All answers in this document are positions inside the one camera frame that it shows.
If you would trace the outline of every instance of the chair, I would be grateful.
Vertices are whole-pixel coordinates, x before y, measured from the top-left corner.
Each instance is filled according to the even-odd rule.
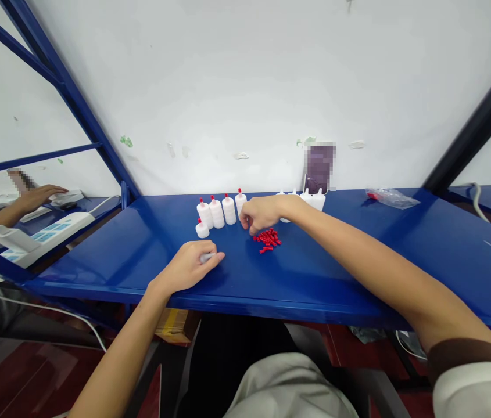
[[[373,399],[382,418],[410,418],[387,375],[381,370],[345,369],[332,367],[321,334],[313,329],[286,324],[294,343],[309,356],[327,379],[348,397],[360,418],[369,418]],[[136,418],[146,397],[156,369],[162,365],[160,391],[160,418],[172,418],[187,391],[194,341],[189,348],[178,347],[164,341],[153,343],[147,362],[139,378],[125,418]]]

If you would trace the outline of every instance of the plastic bag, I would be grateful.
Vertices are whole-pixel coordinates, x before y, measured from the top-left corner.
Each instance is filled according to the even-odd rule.
[[[396,189],[367,188],[367,197],[397,209],[408,209],[420,203],[419,200],[405,196]]]

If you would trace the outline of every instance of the brown sleeve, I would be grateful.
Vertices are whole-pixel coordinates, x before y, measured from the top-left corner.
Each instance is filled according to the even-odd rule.
[[[470,338],[441,341],[427,356],[429,381],[434,386],[441,374],[457,366],[491,362],[491,343]]]

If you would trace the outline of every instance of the human arm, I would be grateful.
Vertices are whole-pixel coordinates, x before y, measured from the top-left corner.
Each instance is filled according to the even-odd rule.
[[[441,282],[377,239],[295,195],[254,197],[240,221],[250,233],[286,218],[305,230],[367,290],[412,325],[426,350],[453,338],[491,343],[491,330]]]
[[[0,225],[12,228],[20,219],[34,212],[45,203],[49,203],[49,198],[56,193],[66,193],[63,187],[46,185],[24,193],[10,206],[0,210]]]
[[[199,257],[204,253],[216,253],[216,245],[210,240],[183,244],[166,268],[149,283],[141,302],[79,395],[70,418],[123,416],[168,299],[174,292],[197,284],[224,258],[224,253],[217,253],[200,264]]]

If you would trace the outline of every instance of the computer mouse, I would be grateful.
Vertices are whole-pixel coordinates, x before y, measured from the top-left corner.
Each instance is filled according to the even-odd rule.
[[[75,209],[76,207],[77,207],[76,202],[67,202],[67,203],[63,203],[59,208],[63,211],[70,211]]]

